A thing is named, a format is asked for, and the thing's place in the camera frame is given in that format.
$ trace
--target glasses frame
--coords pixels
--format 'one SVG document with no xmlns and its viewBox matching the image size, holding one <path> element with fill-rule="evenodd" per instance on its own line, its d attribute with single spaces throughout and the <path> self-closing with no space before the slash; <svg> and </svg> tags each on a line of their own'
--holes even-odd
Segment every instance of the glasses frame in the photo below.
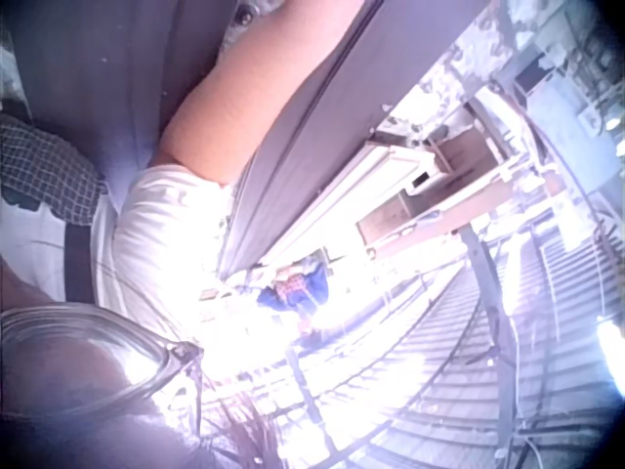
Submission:
<svg viewBox="0 0 625 469">
<path fill-rule="evenodd" d="M 0 315 L 0 345 L 3 348 L 12 342 L 37 336 L 93 340 L 98 335 L 108 342 L 116 339 L 124 346 L 130 346 L 159 362 L 157 371 L 143 382 L 89 405 L 29 415 L 1 411 L 0 417 L 5 421 L 26 425 L 64 424 L 84 421 L 86 417 L 91 421 L 102 421 L 121 415 L 133 404 L 149 399 L 177 375 L 185 372 L 196 386 L 194 431 L 200 437 L 202 348 L 191 342 L 166 339 L 112 311 L 94 305 L 57 303 L 13 309 Z"/>
</svg>

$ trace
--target glass lens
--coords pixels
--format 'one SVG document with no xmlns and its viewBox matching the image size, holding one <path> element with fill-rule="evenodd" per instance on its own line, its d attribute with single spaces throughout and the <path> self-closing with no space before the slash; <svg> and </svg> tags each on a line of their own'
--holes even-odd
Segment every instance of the glass lens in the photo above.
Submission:
<svg viewBox="0 0 625 469">
<path fill-rule="evenodd" d="M 50 414 L 108 400 L 153 377 L 159 362 L 103 339 L 32 338 L 3 346 L 3 411 Z"/>
</svg>

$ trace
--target cable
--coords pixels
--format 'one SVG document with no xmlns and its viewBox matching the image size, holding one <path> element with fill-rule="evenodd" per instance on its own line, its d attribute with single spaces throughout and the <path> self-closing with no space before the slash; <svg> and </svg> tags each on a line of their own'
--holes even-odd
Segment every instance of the cable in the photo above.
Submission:
<svg viewBox="0 0 625 469">
<path fill-rule="evenodd" d="M 591 241 L 593 246 L 593 255 L 595 256 L 595 262 L 597 264 L 597 274 L 599 274 L 599 291 L 602 298 L 602 320 L 605 318 L 605 292 L 604 292 L 604 275 L 602 274 L 601 263 L 599 260 L 599 256 L 597 255 L 597 246 L 595 245 L 595 240 Z"/>
<path fill-rule="evenodd" d="M 540 251 L 543 259 L 545 259 L 545 274 L 547 275 L 547 282 L 549 283 L 549 293 L 551 294 L 551 302 L 554 307 L 553 311 L 554 323 L 556 325 L 556 341 L 560 342 L 560 311 L 558 310 L 558 301 L 556 300 L 556 288 L 554 287 L 554 283 L 551 279 L 551 270 L 549 269 L 549 264 L 546 262 L 547 256 L 545 255 L 545 247 L 546 246 L 544 245 L 540 246 Z"/>
<path fill-rule="evenodd" d="M 517 343 L 517 359 L 516 359 L 516 363 L 515 363 L 515 401 L 516 401 L 516 405 L 517 405 L 517 413 L 519 414 L 519 417 L 521 418 L 521 427 L 525 428 L 526 427 L 526 423 L 525 423 L 525 416 L 523 415 L 523 412 L 521 410 L 521 397 L 520 397 L 520 388 L 521 388 L 521 379 L 520 379 L 520 375 L 521 375 L 521 344 L 519 342 L 519 333 L 517 332 L 517 325 L 515 324 L 515 320 L 512 318 L 512 316 L 509 317 L 510 318 L 510 326 L 512 328 L 513 333 L 515 334 L 515 342 Z"/>
<path fill-rule="evenodd" d="M 527 445 L 532 448 L 532 450 L 534 451 L 534 454 L 536 455 L 536 460 L 538 461 L 538 467 L 540 469 L 545 469 L 545 466 L 543 465 L 543 458 L 540 455 L 540 451 L 538 450 L 538 448 L 536 447 L 536 445 L 534 444 L 534 442 L 532 440 L 530 440 L 528 437 L 523 437 L 523 439 L 525 440 L 525 442 L 527 443 Z"/>
</svg>

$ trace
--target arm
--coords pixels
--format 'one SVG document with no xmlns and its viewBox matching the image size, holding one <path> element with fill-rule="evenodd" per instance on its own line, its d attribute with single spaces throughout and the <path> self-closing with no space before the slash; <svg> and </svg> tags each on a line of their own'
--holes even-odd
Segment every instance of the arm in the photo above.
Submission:
<svg viewBox="0 0 625 469">
<path fill-rule="evenodd" d="M 152 165 L 235 181 L 304 80 L 334 50 L 364 0 L 286 0 L 260 19 L 183 102 Z"/>
</svg>

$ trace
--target light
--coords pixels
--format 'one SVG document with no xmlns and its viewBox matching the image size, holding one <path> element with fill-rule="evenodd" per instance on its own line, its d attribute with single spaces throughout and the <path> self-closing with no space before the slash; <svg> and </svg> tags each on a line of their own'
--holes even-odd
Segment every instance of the light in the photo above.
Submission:
<svg viewBox="0 0 625 469">
<path fill-rule="evenodd" d="M 133 386 L 154 376 L 159 368 L 158 362 L 141 353 L 132 353 L 132 355 L 125 357 L 123 366 L 126 377 Z"/>
<path fill-rule="evenodd" d="M 594 227 L 587 217 L 580 213 L 584 210 L 583 206 L 576 207 L 566 191 L 552 197 L 551 202 L 562 235 L 564 251 L 571 252 L 593 235 Z"/>
<path fill-rule="evenodd" d="M 616 156 L 625 156 L 625 140 L 621 140 L 616 146 Z"/>
<path fill-rule="evenodd" d="M 512 181 L 512 172 L 507 166 L 501 167 L 501 169 L 499 170 L 499 175 L 501 176 L 501 180 L 504 183 L 509 183 L 510 181 Z"/>
<path fill-rule="evenodd" d="M 271 313 L 251 308 L 204 325 L 197 335 L 204 349 L 202 369 L 211 379 L 226 380 L 284 357 L 288 344 L 299 337 L 298 316 L 283 313 L 278 324 Z"/>
<path fill-rule="evenodd" d="M 607 130 L 608 132 L 610 130 L 614 130 L 616 127 L 618 127 L 618 124 L 621 123 L 621 119 L 618 117 L 613 117 L 611 118 L 608 122 L 605 123 L 605 130 Z"/>
<path fill-rule="evenodd" d="M 401 235 L 402 236 L 410 235 L 412 232 L 414 232 L 414 227 L 408 227 L 401 231 Z"/>
<path fill-rule="evenodd" d="M 625 357 L 625 339 L 620 329 L 611 321 L 602 322 L 597 327 L 599 343 L 605 355 L 607 369 L 614 378 L 616 388 L 625 396 L 625 368 L 622 366 Z"/>
<path fill-rule="evenodd" d="M 530 173 L 527 176 L 525 176 L 520 182 L 521 190 L 525 193 L 530 193 L 532 191 L 535 191 L 536 189 L 541 187 L 543 184 L 545 184 L 545 180 L 541 177 L 536 176 L 533 173 Z"/>
<path fill-rule="evenodd" d="M 490 224 L 490 221 L 490 215 L 488 213 L 482 213 L 471 221 L 471 226 L 475 232 L 480 232 Z"/>
<path fill-rule="evenodd" d="M 315 462 L 330 455 L 323 431 L 308 419 L 289 432 L 289 438 L 280 448 L 279 454 L 283 459 L 302 458 Z"/>
<path fill-rule="evenodd" d="M 344 326 L 354 315 L 354 306 L 349 303 L 349 297 L 341 300 L 328 301 L 320 306 L 311 319 L 312 327 L 318 330 L 333 330 Z"/>
<path fill-rule="evenodd" d="M 527 234 L 514 234 L 508 244 L 508 263 L 503 282 L 503 304 L 506 315 L 511 316 L 519 302 L 521 284 L 521 248 Z"/>
</svg>

